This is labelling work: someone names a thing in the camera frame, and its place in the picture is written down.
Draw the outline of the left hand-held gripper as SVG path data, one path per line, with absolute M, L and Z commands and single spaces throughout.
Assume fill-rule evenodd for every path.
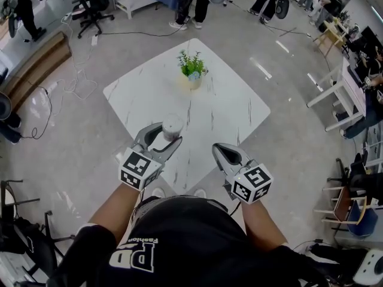
M 183 141 L 183 137 L 180 136 L 163 149 L 148 150 L 158 134 L 162 132 L 162 124 L 162 122 L 153 123 L 141 129 L 120 161 L 119 180 L 139 192 L 158 178 L 164 164 Z

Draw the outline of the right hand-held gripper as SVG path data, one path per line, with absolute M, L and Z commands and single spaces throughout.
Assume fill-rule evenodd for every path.
M 212 154 L 225 174 L 224 186 L 232 200 L 252 204 L 268 193 L 273 176 L 263 163 L 258 164 L 255 160 L 248 163 L 250 158 L 243 149 L 228 143 L 215 143 Z M 245 166 L 236 172 L 236 165 Z

